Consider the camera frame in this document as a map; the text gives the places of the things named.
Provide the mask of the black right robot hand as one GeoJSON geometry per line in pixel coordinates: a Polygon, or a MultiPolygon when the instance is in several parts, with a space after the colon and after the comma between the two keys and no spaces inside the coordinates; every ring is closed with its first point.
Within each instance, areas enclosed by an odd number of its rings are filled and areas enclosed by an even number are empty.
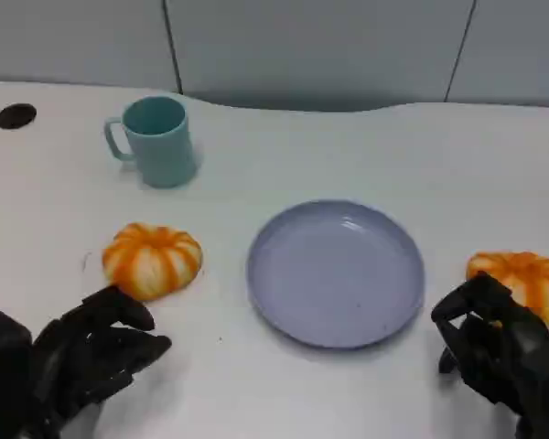
{"type": "Polygon", "coordinates": [[[480,272],[432,310],[446,347],[442,374],[516,413],[518,438],[549,438],[549,329],[511,290],[480,272]]]}

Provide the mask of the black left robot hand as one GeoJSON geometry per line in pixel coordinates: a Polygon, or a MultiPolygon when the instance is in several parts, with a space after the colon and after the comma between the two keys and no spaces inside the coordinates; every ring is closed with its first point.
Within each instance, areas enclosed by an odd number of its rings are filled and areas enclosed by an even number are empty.
{"type": "Polygon", "coordinates": [[[31,345],[23,433],[59,438],[85,407],[130,386],[172,346],[155,327],[146,306],[115,285],[49,322],[31,345]]]}

